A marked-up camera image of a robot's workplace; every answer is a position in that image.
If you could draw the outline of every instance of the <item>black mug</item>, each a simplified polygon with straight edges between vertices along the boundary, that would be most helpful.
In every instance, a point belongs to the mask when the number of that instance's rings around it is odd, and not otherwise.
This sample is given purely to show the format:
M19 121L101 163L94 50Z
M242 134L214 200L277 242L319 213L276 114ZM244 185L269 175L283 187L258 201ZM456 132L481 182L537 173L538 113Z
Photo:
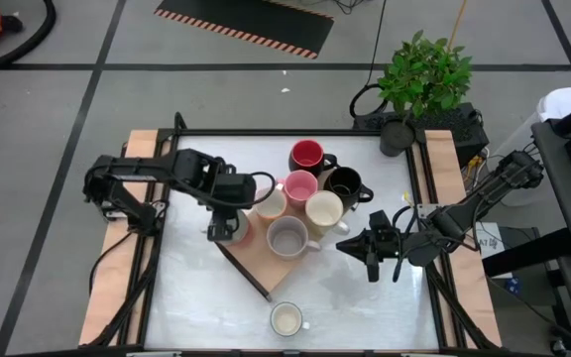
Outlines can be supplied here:
M374 199L374 192L364 186L361 176L350 168L334 170L325 181L323 189L336 193L345 208Z
M319 177L325 170L336 168L337 160L332 154L324 154L323 148L317 142L301 140L292 147L287 163L291 172L305 170Z

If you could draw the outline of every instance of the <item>white table surface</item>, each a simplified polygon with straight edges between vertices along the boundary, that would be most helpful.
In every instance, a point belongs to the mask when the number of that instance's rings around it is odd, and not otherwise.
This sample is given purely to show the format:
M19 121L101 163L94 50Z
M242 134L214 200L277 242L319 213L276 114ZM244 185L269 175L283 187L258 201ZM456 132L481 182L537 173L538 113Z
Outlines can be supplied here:
M284 178L295 137L181 137L181 149L221 156L238 173L267 171ZM146 348L174 349L437 349L434 319L421 268L405 262L392 282L396 260L381 264L380 281L368 283L366 267L335 244L369 228L369 214L392 218L411 192L406 157L383 156L376 137L313 138L341 166L360 173L374 191L372 202L348 212L348 236L328 233L323 250L309 253L266 301L200 233L210 213L190 196L171 192ZM257 178L258 187L269 184ZM409 212L399 220L408 224ZM310 324L293 337L276 335L274 305L296 304Z

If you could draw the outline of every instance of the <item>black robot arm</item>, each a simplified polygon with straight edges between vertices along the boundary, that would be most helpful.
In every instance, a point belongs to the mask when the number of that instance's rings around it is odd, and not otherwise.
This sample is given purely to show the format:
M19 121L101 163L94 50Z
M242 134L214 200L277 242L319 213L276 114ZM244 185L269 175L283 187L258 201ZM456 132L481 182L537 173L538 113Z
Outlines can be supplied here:
M480 185L457 204L439 207L425 219L416 219L416 209L409 223L422 226L416 233L402 233L383 211L370 215L370 228L357 237L336 244L336 248L367 266L370 282L379 279L379 262L399 259L393 279L398 279L400 263L407 258L414 266L426 267L441 251L452 253L465 244L466 232L513 189L537 187L543 179L543 166L529 154L515 151L503 158L497 168Z
M274 189L275 180L269 178ZM210 241L231 240L239 223L237 210L250 209L261 201L255 201L257 185L252 174L237 174L235 167L227 165L222 158L192 149L152 159L99 157L85 175L86 201L94 202L106 217L116 211L124 213L130 231L144 235L155 234L160 229L158 213L123 186L127 181L164 183L193 196L213 212L207 231Z

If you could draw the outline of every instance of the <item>black and orange striped mat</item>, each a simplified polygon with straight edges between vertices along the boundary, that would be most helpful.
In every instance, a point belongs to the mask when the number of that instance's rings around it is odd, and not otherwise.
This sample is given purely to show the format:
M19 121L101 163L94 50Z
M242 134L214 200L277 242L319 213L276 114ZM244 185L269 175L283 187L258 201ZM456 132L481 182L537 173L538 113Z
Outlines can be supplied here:
M164 0L156 15L308 59L334 25L331 16L268 0Z

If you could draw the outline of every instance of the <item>green leaves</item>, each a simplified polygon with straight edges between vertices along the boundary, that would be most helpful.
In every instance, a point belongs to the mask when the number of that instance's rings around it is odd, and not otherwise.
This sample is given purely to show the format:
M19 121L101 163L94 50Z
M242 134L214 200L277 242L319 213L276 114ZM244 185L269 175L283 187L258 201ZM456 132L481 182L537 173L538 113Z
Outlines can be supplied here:
M419 94L424 92L424 89L422 88L422 82L417 80L411 82L411 86L409 89L412 94Z
M462 101L470 88L472 58L461 57L463 46L447 52L447 44L447 39L430 42L420 30L394 52L378 85L379 96L390 101L396 113L405 115L410 108L414 118L437 115Z
M418 69L422 68L423 66L424 66L424 63L416 62L416 63L412 64L409 69L410 70L418 70Z
M420 115L422 115L422 113L424 112L424 104L422 104L421 99L417 99L415 103L413 103L412 110L413 110L413 117L419 118Z
M390 64L390 66L387 68L387 72L391 75L398 75L400 68Z
M424 33L424 30L420 30L420 31L416 32L415 35L413 35L413 39L411 39L411 43L415 45L417 43L417 41L422 37L423 33Z
M448 109L451 107L451 105L453 105L453 100L455 99L455 96L453 95L453 93L448 93L444 96L444 98L442 98L442 102L440 103L442 105L442 109Z
M447 42L448 42L448 40L442 38L442 39L437 40L437 41L435 42L435 45L436 45L437 47L443 48L444 46L446 46L446 43L447 43Z

